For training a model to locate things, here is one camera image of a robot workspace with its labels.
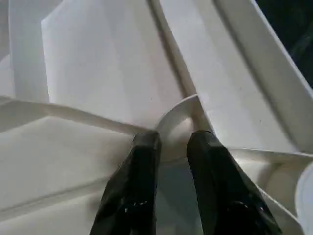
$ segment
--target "white plastic part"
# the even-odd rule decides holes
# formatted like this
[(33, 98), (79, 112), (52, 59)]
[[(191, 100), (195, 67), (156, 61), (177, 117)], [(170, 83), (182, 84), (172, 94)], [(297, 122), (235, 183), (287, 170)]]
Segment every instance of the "white plastic part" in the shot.
[(304, 232), (313, 234), (313, 163), (302, 173), (295, 195), (296, 211)]
[(153, 0), (216, 135), (227, 147), (295, 151), (211, 0)]
[(255, 0), (215, 0), (297, 148), (313, 152), (313, 89)]
[[(167, 163), (160, 172), (158, 234), (202, 234), (188, 165), (177, 160), (192, 132), (212, 124), (227, 147), (297, 149), (212, 2), (155, 4), (158, 13), (164, 10), (162, 25), (173, 29), (169, 43), (182, 81), (144, 0), (9, 1), (14, 80), (0, 91), (31, 102), (0, 94), (0, 234), (88, 234), (107, 179), (128, 155), (134, 134), (148, 128), (160, 132)], [(183, 99), (183, 90), (199, 96)], [(265, 191), (278, 166), (302, 161), (231, 152)], [(264, 197), (284, 234), (302, 233), (286, 205)]]
[(150, 128), (183, 99), (145, 1), (24, 2), (10, 1), (18, 98)]
[[(91, 228), (102, 191), (94, 192), (103, 190), (106, 180), (127, 156), (133, 134), (145, 130), (75, 109), (20, 101), (2, 106), (0, 113), (3, 163), (0, 174), (3, 174), (1, 186), (4, 188), (0, 193), (0, 233), (23, 231), (25, 235), (36, 235), (53, 230), (58, 234), (85, 234)], [(196, 95), (164, 115), (157, 125), (165, 143), (164, 151), (169, 155), (169, 159), (162, 155), (163, 162), (185, 157), (182, 150), (190, 134), (197, 128), (209, 128), (210, 123), (202, 119), (203, 116)], [(231, 153), (261, 188), (262, 182), (266, 183), (264, 172), (274, 167), (272, 161), (292, 159), (292, 156), (284, 158), (275, 154), (269, 157), (267, 152), (252, 150), (232, 150)], [(182, 230), (202, 234), (194, 194), (187, 211), (177, 210), (179, 203), (191, 200), (193, 193), (192, 179), (188, 180), (190, 172), (185, 171), (189, 167), (186, 161), (184, 164), (174, 164), (178, 169), (171, 169), (169, 164), (165, 175), (160, 173), (157, 208), (161, 210), (158, 216), (162, 220), (157, 224), (158, 234), (171, 235)], [(175, 175), (179, 176), (181, 185)], [(176, 194), (171, 185), (173, 180)], [(178, 197), (179, 190), (184, 196), (178, 200), (174, 197)], [(267, 200), (285, 234), (290, 231), (301, 234), (294, 216), (270, 197)]]
[(230, 152), (252, 181), (297, 216), (296, 185), (305, 167), (313, 161), (313, 155), (251, 149)]

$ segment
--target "white plastic panel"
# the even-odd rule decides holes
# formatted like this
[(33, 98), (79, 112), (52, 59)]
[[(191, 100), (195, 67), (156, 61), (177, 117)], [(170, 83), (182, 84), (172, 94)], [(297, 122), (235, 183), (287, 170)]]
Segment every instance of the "white plastic panel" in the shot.
[[(183, 99), (145, 1), (66, 0), (50, 14), (57, 1), (42, 2), (27, 1), (36, 8), (23, 13), (20, 1), (10, 4), (19, 98), (150, 128)], [(37, 16), (28, 19), (31, 11)], [(30, 86), (22, 84), (27, 73)]]
[(295, 204), (297, 215), (306, 234), (313, 233), (313, 204), (312, 201), (313, 163), (301, 174), (297, 184)]
[(255, 0), (215, 0), (299, 150), (313, 152), (313, 90)]
[(57, 117), (0, 133), (0, 211), (111, 176), (132, 135)]
[(154, 0), (154, 4), (221, 142), (228, 147), (294, 151), (213, 2)]
[(2, 235), (87, 235), (100, 199), (101, 192), (4, 221), (0, 223), (0, 233)]
[(186, 147), (192, 133), (211, 130), (197, 95), (191, 95), (168, 111), (156, 126), (162, 139), (161, 161), (186, 157)]
[(230, 151), (250, 179), (296, 218), (296, 185), (305, 167), (313, 162), (313, 155), (247, 149)]

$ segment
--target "curved white edge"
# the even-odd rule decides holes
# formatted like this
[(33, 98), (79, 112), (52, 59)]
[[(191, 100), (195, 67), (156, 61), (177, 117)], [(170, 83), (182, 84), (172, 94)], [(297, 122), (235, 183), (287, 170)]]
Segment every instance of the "curved white edge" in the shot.
[[(186, 119), (186, 117), (199, 115), (199, 118), (203, 118), (203, 114), (204, 111), (199, 101), (198, 95), (191, 95), (180, 101), (170, 111), (164, 114), (156, 125), (156, 130), (162, 136), (163, 133), (168, 133), (174, 129), (174, 127)], [(207, 119), (206, 122), (202, 122), (202, 124), (204, 124), (202, 128), (213, 130)]]
[[(278, 223), (279, 226), (281, 226), (281, 228), (283, 229), (284, 226), (283, 225), (288, 225), (289, 229), (290, 227), (293, 229), (293, 231), (284, 231), (283, 230), (283, 234), (297, 234), (297, 235), (304, 235), (303, 232), (303, 228), (299, 222), (299, 220), (293, 215), (291, 214), (284, 206), (282, 206), (279, 202), (277, 202), (275, 199), (273, 199), (270, 195), (268, 195), (263, 189), (261, 189), (260, 187), (258, 187), (260, 193), (262, 194), (265, 202), (268, 205), (268, 208), (271, 210), (271, 212), (273, 213), (274, 216), (276, 216), (276, 221)], [(276, 209), (279, 209), (280, 212), (282, 212), (284, 216), (287, 216), (287, 218), (289, 219), (289, 221), (280, 221), (279, 220), (279, 214), (276, 214), (277, 211)]]
[(301, 189), (304, 187), (305, 180), (308, 177), (308, 174), (310, 174), (313, 171), (313, 164), (308, 165), (303, 173), (300, 176), (300, 179), (298, 180), (297, 186), (296, 186), (296, 192), (295, 192), (295, 209), (297, 212), (298, 220), (302, 224), (304, 231), (309, 230), (308, 223), (310, 221), (307, 220), (307, 218), (304, 216), (302, 212), (302, 203), (301, 203)]
[(301, 152), (280, 152), (248, 148), (229, 148), (229, 151), (239, 158), (265, 160), (273, 163), (286, 163), (290, 161), (301, 161), (310, 163), (311, 161), (313, 161), (313, 154)]

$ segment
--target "white surface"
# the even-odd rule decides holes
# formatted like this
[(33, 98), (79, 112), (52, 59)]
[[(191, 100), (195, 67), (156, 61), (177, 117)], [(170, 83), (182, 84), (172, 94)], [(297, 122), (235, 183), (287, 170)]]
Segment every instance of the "white surface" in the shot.
[(313, 164), (302, 173), (297, 185), (295, 203), (299, 221), (306, 235), (313, 234)]
[(132, 138), (57, 117), (0, 133), (0, 211), (111, 176)]
[[(190, 96), (157, 125), (171, 153), (170, 159), (184, 157), (183, 152), (176, 150), (186, 148), (186, 137), (195, 128), (209, 124), (197, 122), (203, 115), (199, 107), (198, 97)], [(105, 180), (127, 156), (133, 138), (129, 130), (138, 132), (136, 127), (123, 129), (116, 127), (114, 121), (100, 121), (82, 111), (25, 102), (8, 103), (0, 113), (1, 234), (35, 235), (46, 230), (45, 234), (51, 230), (58, 234), (85, 234), (100, 199), (100, 194), (93, 199), (93, 192), (104, 188)], [(260, 151), (232, 150), (232, 154), (262, 188), (277, 163), (295, 160), (293, 155)], [(163, 184), (158, 184), (159, 234), (201, 234), (193, 184), (185, 170), (179, 168), (175, 173), (168, 168), (165, 175), (160, 174)], [(296, 219), (275, 201), (268, 200), (282, 229), (288, 228), (286, 234), (294, 230), (301, 234)]]
[(19, 98), (150, 128), (183, 98), (144, 0), (57, 2), (10, 4)]
[(0, 81), (0, 95), (10, 98), (15, 97), (10, 55), (5, 56), (0, 61)]
[[(144, 130), (138, 126), (161, 132), (165, 152), (171, 153), (162, 155), (163, 161), (181, 158), (190, 134), (210, 124), (203, 120), (199, 100), (225, 145), (296, 149), (211, 2), (161, 1), (200, 95), (182, 103), (146, 1), (60, 2), (10, 0), (16, 97), (61, 106), (12, 101), (0, 107), (0, 234), (88, 234), (101, 194), (96, 191), (127, 156), (133, 135)], [(183, 84), (193, 93), (189, 82)], [(278, 164), (290, 158), (239, 155), (248, 157), (238, 161), (262, 188)], [(188, 180), (178, 175), (166, 187), (171, 193), (158, 194), (164, 203), (158, 207), (163, 210), (158, 233), (201, 234), (194, 208), (179, 211), (184, 208), (175, 204), (179, 200), (169, 198), (180, 192), (178, 187), (181, 195), (189, 195)], [(171, 169), (163, 181), (169, 184), (170, 176)], [(184, 205), (191, 197), (176, 198)], [(282, 226), (300, 234), (292, 215), (268, 201), (283, 217)]]
[(228, 147), (295, 151), (213, 2), (154, 0), (154, 4), (221, 142)]
[(215, 0), (271, 106), (300, 151), (313, 152), (313, 90), (255, 0)]
[(301, 173), (308, 163), (286, 163), (279, 166), (268, 179), (266, 192), (297, 216), (295, 192)]

